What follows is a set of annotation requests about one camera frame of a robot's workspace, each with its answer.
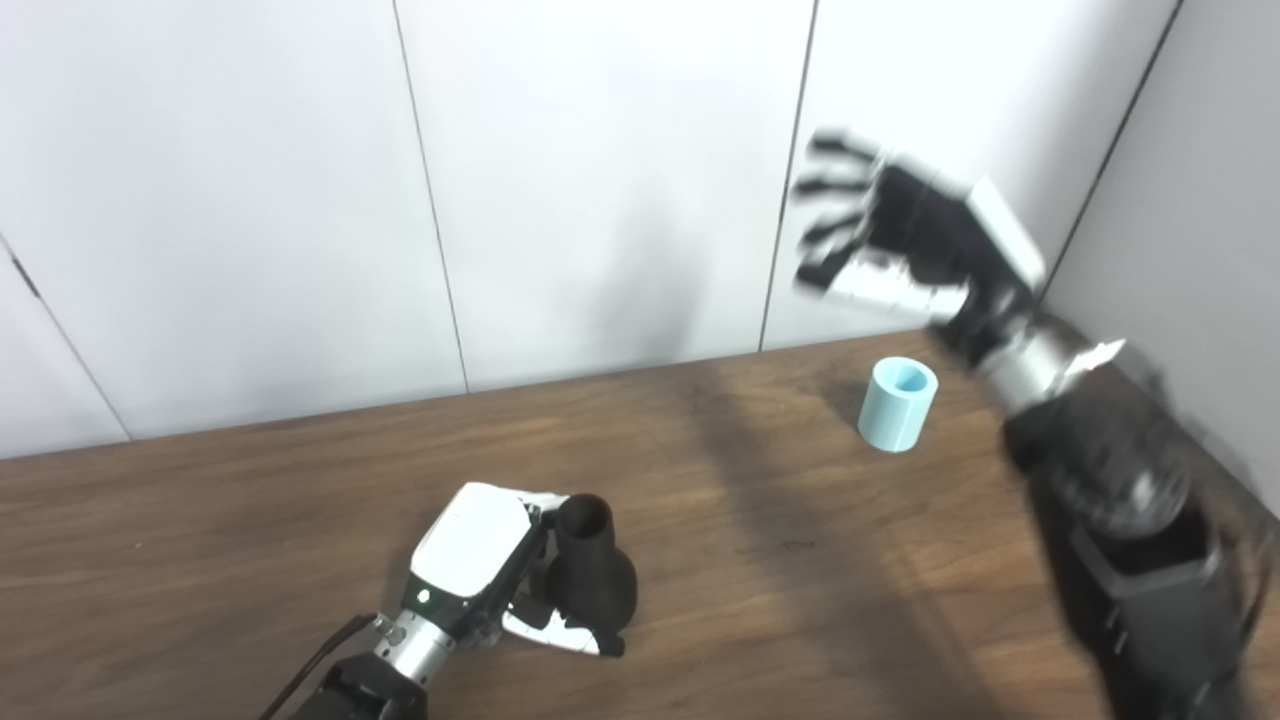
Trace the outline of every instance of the wooden table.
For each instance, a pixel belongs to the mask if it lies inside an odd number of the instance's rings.
[[[942,384],[902,455],[850,427],[886,355]],[[454,657],[434,719],[1103,717],[996,430],[906,333],[0,462],[0,716],[255,717],[488,480],[608,498],[640,610]]]

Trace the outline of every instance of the black fingertip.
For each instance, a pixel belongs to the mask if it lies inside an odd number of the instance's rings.
[[[858,250],[858,242],[850,242],[840,250],[827,255],[822,263],[817,265],[800,265],[800,269],[796,270],[796,281],[826,291],[831,287],[831,283],[836,281],[836,275],[840,274],[840,270],[844,270],[845,265],[849,264],[849,259],[854,255],[854,251]]]
[[[870,163],[876,159],[876,152],[865,147],[858,147],[850,145],[845,133],[823,132],[818,131],[814,133],[813,138],[809,141],[809,152],[813,154],[831,154],[838,152],[841,155],[849,155],[856,160],[864,163]]]
[[[600,657],[622,657],[627,651],[627,643],[618,635],[595,635],[595,644],[600,648]]]

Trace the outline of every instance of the robotic hand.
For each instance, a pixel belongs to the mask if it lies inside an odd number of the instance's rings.
[[[530,575],[549,556],[539,593]],[[357,616],[321,647],[260,720],[284,703],[319,661],[364,626],[372,650],[335,662],[296,720],[417,720],[426,688],[460,648],[492,646],[502,630],[525,639],[621,657],[617,635],[636,609],[636,574],[614,547],[613,518],[599,497],[465,484],[419,542],[394,621]]]
[[[833,163],[795,193],[856,200],[804,234],[797,283],[928,316],[993,392],[1062,612],[1097,661],[1114,716],[1252,717],[1238,675],[1268,578],[1244,611],[1228,543],[1169,424],[1139,418],[1091,373],[1123,341],[1073,347],[1044,322],[1043,260],[988,181],[965,190],[840,135],[814,137],[810,151]]]

